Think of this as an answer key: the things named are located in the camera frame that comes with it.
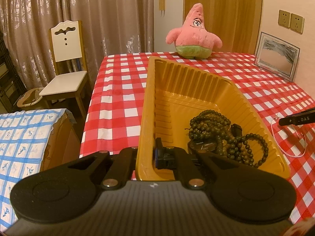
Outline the person's right hand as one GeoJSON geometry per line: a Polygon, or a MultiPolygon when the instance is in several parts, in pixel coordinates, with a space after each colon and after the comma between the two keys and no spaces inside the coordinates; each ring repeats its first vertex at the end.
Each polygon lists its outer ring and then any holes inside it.
{"type": "Polygon", "coordinates": [[[315,218],[306,218],[286,230],[283,236],[315,236],[315,218]]]}

